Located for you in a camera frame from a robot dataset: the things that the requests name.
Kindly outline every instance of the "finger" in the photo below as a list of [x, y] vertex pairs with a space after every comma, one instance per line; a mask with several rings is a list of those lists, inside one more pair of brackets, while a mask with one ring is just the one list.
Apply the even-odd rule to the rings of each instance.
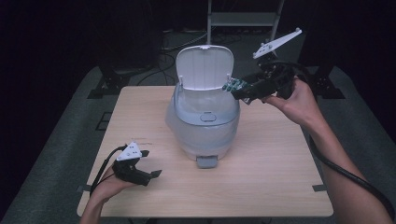
[[276, 108], [281, 108], [285, 104], [284, 99], [281, 99], [281, 98], [273, 96], [273, 95], [262, 98], [262, 101], [269, 105], [273, 105]]

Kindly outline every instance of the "cable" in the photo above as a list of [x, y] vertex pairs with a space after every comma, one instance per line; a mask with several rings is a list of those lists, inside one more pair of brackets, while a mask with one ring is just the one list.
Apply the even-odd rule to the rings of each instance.
[[120, 151], [120, 150], [123, 151], [125, 148], [126, 148], [126, 145], [123, 146], [123, 147], [117, 147], [117, 148], [114, 149], [112, 152], [110, 152], [110, 154], [108, 155], [107, 159], [105, 159], [105, 160], [103, 161], [103, 164], [102, 164], [102, 166], [101, 166], [100, 169], [99, 169], [99, 173], [97, 174], [96, 178], [93, 180], [93, 183], [92, 183], [92, 186], [91, 186], [91, 190], [90, 190], [90, 197], [91, 197], [93, 191], [96, 189], [96, 187], [97, 187], [100, 183], [102, 183], [103, 180], [102, 180], [101, 182], [99, 182], [99, 179], [100, 179], [100, 177], [102, 176], [103, 171], [104, 171], [105, 168], [107, 167], [108, 161], [111, 159], [111, 157], [113, 156], [114, 153], [116, 153], [117, 151]]
[[[313, 80], [312, 80], [312, 77], [311, 77], [310, 73], [308, 72], [308, 70], [304, 66], [302, 66], [302, 65], [300, 65], [298, 63], [286, 63], [286, 62], [274, 60], [274, 61], [271, 61], [269, 63], [266, 63], [265, 67], [267, 67], [267, 66], [269, 66], [269, 67], [277, 66], [279, 64], [290, 66], [291, 68], [295, 68], [295, 69], [298, 69], [298, 70], [302, 71], [303, 75], [304, 75], [304, 78], [305, 78], [305, 82], [307, 82], [307, 84], [309, 86], [312, 85], [312, 81]], [[339, 165], [337, 165], [334, 162], [332, 162], [329, 159], [327, 159], [325, 156], [323, 156], [318, 151], [318, 148], [317, 148], [317, 146], [316, 146], [316, 144], [313, 141], [311, 136], [309, 136], [309, 140], [310, 140], [310, 142], [312, 144], [312, 147], [311, 147], [312, 153], [320, 161], [322, 161], [325, 165], [327, 165], [328, 167], [333, 169], [338, 174], [343, 175], [344, 177], [348, 178], [349, 180], [351, 180], [352, 182], [354, 182], [358, 186], [366, 189], [368, 192], [373, 194], [384, 205], [384, 207], [387, 209], [387, 212], [388, 212], [389, 216], [391, 217], [391, 219], [394, 220], [395, 211], [394, 211], [393, 205], [390, 202], [390, 200], [382, 192], [380, 192], [378, 189], [376, 189], [373, 185], [371, 185], [367, 181], [361, 179], [360, 177], [358, 177], [356, 175], [353, 175], [349, 171], [345, 170], [344, 168], [340, 167]]]
[[311, 150], [312, 153], [321, 161], [323, 162], [325, 165], [327, 165], [328, 167], [330, 167], [331, 169], [333, 169], [335, 172], [337, 172], [340, 175], [343, 175], [344, 177], [348, 178], [349, 180], [351, 180], [352, 182], [358, 184], [359, 186], [361, 186], [362, 188], [366, 189], [367, 191], [369, 191], [370, 193], [372, 193], [384, 206], [385, 209], [387, 209], [387, 212], [390, 216], [390, 218], [392, 220], [394, 220], [395, 218], [395, 211], [393, 208], [392, 203], [390, 202], [390, 200], [378, 189], [376, 189], [373, 185], [371, 185], [370, 183], [368, 183], [367, 181], [361, 179], [360, 177], [350, 173], [349, 171], [345, 170], [344, 168], [342, 168], [341, 166], [335, 164], [334, 162], [330, 161], [329, 159], [327, 159], [325, 156], [323, 156], [319, 151], [318, 148], [314, 142], [314, 140], [312, 139], [311, 136], [309, 136], [309, 140], [312, 144]]
[[156, 72], [153, 72], [153, 73], [150, 73], [150, 74], [146, 75], [145, 77], [143, 77], [140, 81], [138, 81], [138, 82], [136, 83], [136, 86], [139, 86], [139, 85], [140, 85], [144, 80], [146, 80], [147, 78], [149, 78], [149, 77], [151, 77], [151, 76], [153, 76], [153, 75], [155, 75], [155, 74], [157, 74], [157, 73], [161, 73], [161, 72], [163, 73], [163, 75], [164, 75], [164, 77], [165, 77], [166, 85], [168, 85], [168, 83], [167, 83], [167, 77], [172, 78], [173, 81], [174, 81], [174, 84], [175, 84], [175, 79], [174, 79], [173, 77], [171, 77], [171, 76], [165, 74], [164, 71], [166, 71], [166, 70], [168, 70], [169, 68], [173, 67], [173, 66], [175, 65], [175, 63], [176, 63], [176, 60], [175, 60], [175, 58], [174, 58], [172, 55], [170, 55], [170, 54], [163, 53], [163, 55], [168, 56], [168, 57], [170, 57], [170, 58], [172, 59], [171, 64], [168, 65], [167, 67], [165, 67], [164, 69], [161, 69], [161, 67], [158, 65], [158, 68], [160, 69], [160, 71], [156, 71]]

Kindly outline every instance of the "table top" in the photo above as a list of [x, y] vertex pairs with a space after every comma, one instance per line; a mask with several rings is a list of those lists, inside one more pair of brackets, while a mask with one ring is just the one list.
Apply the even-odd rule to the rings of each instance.
[[[241, 103], [236, 137], [213, 169], [199, 169], [166, 126], [174, 87], [125, 87], [120, 93], [88, 179], [108, 154], [136, 141], [149, 150], [136, 168], [163, 170], [147, 187], [125, 189], [105, 204], [103, 217], [326, 217], [327, 191], [299, 125], [256, 100]], [[84, 192], [81, 216], [89, 199]]]

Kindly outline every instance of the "hand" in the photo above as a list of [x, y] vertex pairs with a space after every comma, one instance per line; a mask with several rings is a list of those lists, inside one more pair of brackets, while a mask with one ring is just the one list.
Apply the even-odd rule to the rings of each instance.
[[93, 191], [91, 198], [97, 198], [107, 202], [111, 197], [120, 193], [123, 189], [136, 186], [134, 183], [126, 182], [115, 177], [112, 167], [109, 167], [103, 175], [100, 184]]
[[293, 93], [288, 100], [271, 95], [262, 98], [262, 101], [275, 106], [290, 120], [305, 128], [312, 128], [313, 125], [323, 122], [324, 118], [309, 86], [296, 77], [292, 89]]

